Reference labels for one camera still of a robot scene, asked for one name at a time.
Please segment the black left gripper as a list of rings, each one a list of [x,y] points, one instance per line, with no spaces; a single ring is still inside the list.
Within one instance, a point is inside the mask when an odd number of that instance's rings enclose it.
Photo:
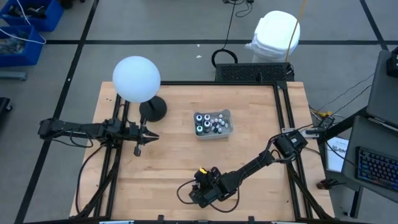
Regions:
[[[144,137],[143,130],[146,127],[146,118],[141,116],[139,124],[136,122],[129,122],[129,134],[131,136],[131,140],[136,142],[136,146],[134,148],[134,155],[141,155],[141,147],[147,143],[152,141],[156,141],[159,139],[159,135],[149,131],[147,128],[145,129],[145,135],[151,137]]]

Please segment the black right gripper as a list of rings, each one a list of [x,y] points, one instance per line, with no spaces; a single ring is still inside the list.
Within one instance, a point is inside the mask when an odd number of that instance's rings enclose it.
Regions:
[[[212,167],[210,170],[200,168],[194,175],[195,183],[189,193],[192,202],[200,208],[205,208],[215,200],[222,202],[230,198],[231,192],[228,192],[221,183],[221,176],[217,167]]]

